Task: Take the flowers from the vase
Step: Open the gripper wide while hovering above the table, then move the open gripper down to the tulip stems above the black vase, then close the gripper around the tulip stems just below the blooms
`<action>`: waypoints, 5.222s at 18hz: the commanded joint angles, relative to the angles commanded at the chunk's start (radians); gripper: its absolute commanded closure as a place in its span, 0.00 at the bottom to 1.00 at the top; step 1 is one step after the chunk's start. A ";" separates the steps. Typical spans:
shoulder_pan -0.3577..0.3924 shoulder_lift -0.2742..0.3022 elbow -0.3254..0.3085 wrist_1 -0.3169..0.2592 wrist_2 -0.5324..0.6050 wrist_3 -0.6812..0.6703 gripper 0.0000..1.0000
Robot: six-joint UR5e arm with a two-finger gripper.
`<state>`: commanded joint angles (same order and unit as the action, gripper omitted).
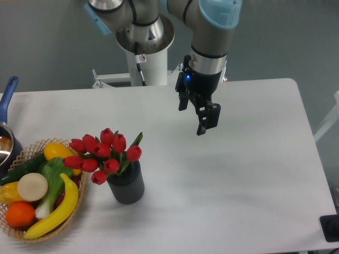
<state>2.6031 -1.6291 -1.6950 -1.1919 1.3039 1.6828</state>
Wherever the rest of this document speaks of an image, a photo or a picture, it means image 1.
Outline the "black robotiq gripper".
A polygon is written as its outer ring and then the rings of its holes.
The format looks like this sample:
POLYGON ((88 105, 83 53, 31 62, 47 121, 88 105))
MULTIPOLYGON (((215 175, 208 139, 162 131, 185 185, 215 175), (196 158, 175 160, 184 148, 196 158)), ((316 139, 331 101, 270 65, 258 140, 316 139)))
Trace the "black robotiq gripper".
POLYGON ((175 85, 179 94, 179 111, 187 109, 189 100, 197 107, 199 119, 197 135, 203 135, 207 129, 218 125, 221 106, 211 101, 212 94, 217 89, 221 72, 216 74, 202 74, 191 68, 180 72, 175 85))

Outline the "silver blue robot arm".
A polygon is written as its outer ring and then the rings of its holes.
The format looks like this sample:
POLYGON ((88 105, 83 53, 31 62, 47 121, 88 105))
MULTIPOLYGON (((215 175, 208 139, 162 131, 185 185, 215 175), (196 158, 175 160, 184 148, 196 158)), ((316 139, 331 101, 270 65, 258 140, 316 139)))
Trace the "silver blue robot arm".
POLYGON ((175 89, 179 110, 194 105, 197 134, 202 135, 218 124, 221 107, 212 101, 212 94, 224 78, 242 2, 86 1, 84 8, 96 27, 104 34, 114 32, 125 51, 132 86, 167 84, 167 50, 175 32, 160 7, 193 33, 175 89))

